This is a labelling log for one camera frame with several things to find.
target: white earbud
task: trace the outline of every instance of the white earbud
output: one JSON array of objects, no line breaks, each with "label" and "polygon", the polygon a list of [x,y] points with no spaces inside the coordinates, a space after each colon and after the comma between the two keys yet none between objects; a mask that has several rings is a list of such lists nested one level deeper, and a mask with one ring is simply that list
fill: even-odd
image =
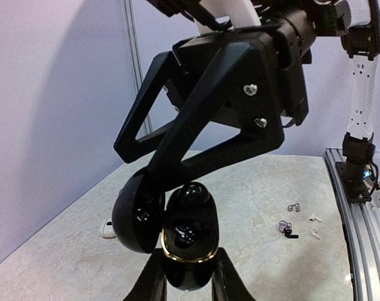
[{"label": "white earbud", "polygon": [[310,214],[309,220],[310,220],[310,221],[318,221],[319,223],[322,222],[322,219],[320,219],[318,216],[316,216],[316,215],[313,214],[313,213]]},{"label": "white earbud", "polygon": [[318,232],[318,228],[316,227],[311,227],[310,229],[310,234],[312,236],[314,236],[316,239],[320,240],[321,239],[321,236],[317,233]]}]

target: small black object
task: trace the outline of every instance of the small black object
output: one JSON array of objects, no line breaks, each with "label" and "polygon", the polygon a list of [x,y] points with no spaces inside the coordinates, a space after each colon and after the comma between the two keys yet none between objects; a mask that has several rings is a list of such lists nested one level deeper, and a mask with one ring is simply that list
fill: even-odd
[{"label": "small black object", "polygon": [[287,238],[298,238],[298,235],[292,234],[292,229],[285,229],[284,233]]},{"label": "small black object", "polygon": [[123,187],[112,211],[112,225],[119,241],[130,250],[152,253],[162,229],[165,194],[149,184],[145,169]]}]

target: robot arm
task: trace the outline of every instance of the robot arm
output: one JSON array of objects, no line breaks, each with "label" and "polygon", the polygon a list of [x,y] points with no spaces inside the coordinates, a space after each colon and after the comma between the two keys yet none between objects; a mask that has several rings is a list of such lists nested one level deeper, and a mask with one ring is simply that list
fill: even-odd
[{"label": "robot arm", "polygon": [[373,164],[375,153],[372,105],[380,54],[380,13],[376,0],[350,0],[349,4],[352,26],[342,37],[342,45],[349,55],[354,79],[352,110],[343,141],[346,163],[338,162],[337,170],[349,202],[365,203],[371,201],[374,191],[368,191],[362,175],[366,166]]},{"label": "robot arm", "polygon": [[[288,127],[282,125],[281,115],[300,125],[308,114],[302,64],[311,63],[310,47],[317,36],[341,36],[359,69],[354,112],[358,111],[360,122],[351,120],[345,155],[355,164],[354,156],[363,149],[357,140],[362,138],[366,138],[363,147],[372,150],[367,143],[372,132],[370,88],[375,57],[380,53],[376,0],[356,0],[352,6],[346,0],[148,1],[167,16],[183,14],[201,33],[155,57],[114,145],[125,162],[156,150],[145,172],[161,190],[278,148],[283,129]],[[229,21],[218,21],[228,16]],[[137,140],[135,136],[163,87],[179,114]],[[210,121],[237,127],[240,134],[182,161]],[[356,169],[350,174],[356,176]]]}]

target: screw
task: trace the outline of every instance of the screw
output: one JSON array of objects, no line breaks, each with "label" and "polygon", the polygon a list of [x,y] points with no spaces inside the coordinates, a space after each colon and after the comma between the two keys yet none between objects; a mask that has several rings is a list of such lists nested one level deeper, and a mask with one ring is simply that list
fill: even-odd
[{"label": "screw", "polygon": [[268,125],[268,121],[265,118],[256,118],[254,120],[254,123],[260,129],[265,129],[267,127],[267,125]]},{"label": "screw", "polygon": [[246,95],[248,96],[254,96],[257,94],[257,91],[258,91],[258,87],[257,85],[255,84],[251,84],[251,85],[245,85],[243,87],[243,91],[246,93]]},{"label": "screw", "polygon": [[299,203],[295,204],[295,209],[296,209],[296,212],[300,212],[300,204]]}]

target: metal extrusion frame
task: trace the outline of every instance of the metal extrusion frame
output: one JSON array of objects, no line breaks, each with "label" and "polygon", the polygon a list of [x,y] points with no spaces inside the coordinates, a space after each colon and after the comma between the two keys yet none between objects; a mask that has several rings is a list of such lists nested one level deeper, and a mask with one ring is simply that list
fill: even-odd
[{"label": "metal extrusion frame", "polygon": [[342,151],[327,149],[324,160],[334,187],[344,224],[351,261],[354,300],[380,301],[380,208],[375,201],[366,204],[347,202],[335,163],[344,162]]}]

